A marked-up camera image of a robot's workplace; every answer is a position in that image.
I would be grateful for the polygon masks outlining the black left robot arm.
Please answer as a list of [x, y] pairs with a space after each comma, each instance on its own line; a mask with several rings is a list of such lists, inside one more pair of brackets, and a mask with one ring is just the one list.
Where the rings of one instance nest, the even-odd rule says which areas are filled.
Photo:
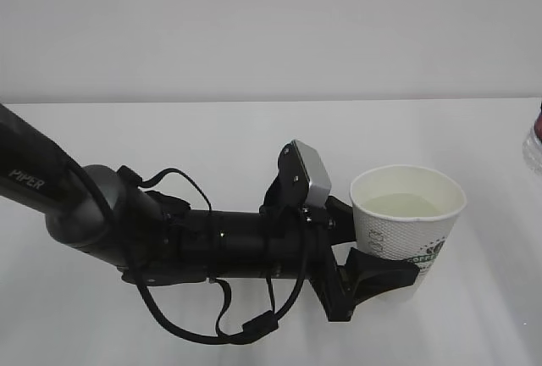
[[57, 242], [116, 267], [125, 282], [171, 286], [229, 278], [311, 284], [327, 319], [347, 322], [361, 302], [411, 286], [418, 267], [352, 248], [349, 205], [330, 193], [318, 152], [284, 145], [278, 173], [255, 213], [195, 210], [127, 167], [78, 166], [54, 141], [1, 111], [1, 193], [44, 214]]

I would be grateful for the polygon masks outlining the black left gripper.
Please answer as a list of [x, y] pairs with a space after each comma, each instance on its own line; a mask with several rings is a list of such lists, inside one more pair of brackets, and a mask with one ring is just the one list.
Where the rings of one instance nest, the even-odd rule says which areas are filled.
[[273, 266], [269, 280], [286, 277], [295, 284], [275, 312], [281, 320], [308, 281], [330, 322], [348, 322], [355, 306], [388, 291], [412, 286], [420, 272], [407, 260], [375, 257], [351, 248], [344, 265], [337, 264], [333, 246], [356, 241], [352, 207], [329, 196], [325, 208], [262, 208], [266, 225], [266, 256]]

